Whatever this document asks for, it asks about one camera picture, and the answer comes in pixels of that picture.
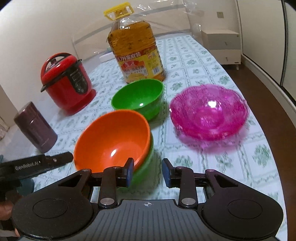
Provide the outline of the left hand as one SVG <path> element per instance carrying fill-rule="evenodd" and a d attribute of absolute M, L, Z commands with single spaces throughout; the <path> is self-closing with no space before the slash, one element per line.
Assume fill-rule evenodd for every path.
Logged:
<path fill-rule="evenodd" d="M 11 218 L 11 212 L 13 209 L 13 203 L 9 200 L 1 202 L 1 221 L 7 221 Z M 1 230 L 1 237 L 20 237 L 18 231 Z"/>

